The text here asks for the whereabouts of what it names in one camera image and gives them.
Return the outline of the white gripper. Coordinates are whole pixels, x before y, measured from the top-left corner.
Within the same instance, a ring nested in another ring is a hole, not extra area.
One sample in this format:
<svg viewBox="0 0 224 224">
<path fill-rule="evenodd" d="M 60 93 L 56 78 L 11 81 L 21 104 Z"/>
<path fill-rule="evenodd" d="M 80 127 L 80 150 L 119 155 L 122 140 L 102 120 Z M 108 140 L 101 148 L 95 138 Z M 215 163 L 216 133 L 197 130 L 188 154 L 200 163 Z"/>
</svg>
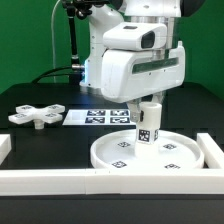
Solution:
<svg viewBox="0 0 224 224">
<path fill-rule="evenodd" d="M 152 56 L 152 51 L 122 50 L 107 50 L 103 56 L 102 95 L 107 100 L 117 103 L 128 101 L 130 120 L 134 123 L 142 119 L 141 100 L 137 98 L 155 93 L 152 101 L 162 104 L 165 97 L 163 90 L 179 86 L 184 80 L 185 49 L 181 41 L 178 42 L 177 48 L 169 51 L 165 65 L 157 68 L 148 67 L 148 64 L 159 63 L 159 60 L 152 61 Z"/>
</svg>

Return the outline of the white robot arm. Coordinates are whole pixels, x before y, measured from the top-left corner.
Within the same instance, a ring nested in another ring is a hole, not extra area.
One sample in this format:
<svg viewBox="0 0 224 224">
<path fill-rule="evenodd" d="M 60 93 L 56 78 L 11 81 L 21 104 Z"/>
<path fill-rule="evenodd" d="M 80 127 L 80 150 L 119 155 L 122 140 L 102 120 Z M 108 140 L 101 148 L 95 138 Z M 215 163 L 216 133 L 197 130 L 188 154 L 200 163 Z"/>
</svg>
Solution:
<svg viewBox="0 0 224 224">
<path fill-rule="evenodd" d="M 90 3 L 90 55 L 81 86 L 107 100 L 127 103 L 140 118 L 141 98 L 157 102 L 185 76 L 185 49 L 176 22 L 205 0 L 101 0 Z"/>
</svg>

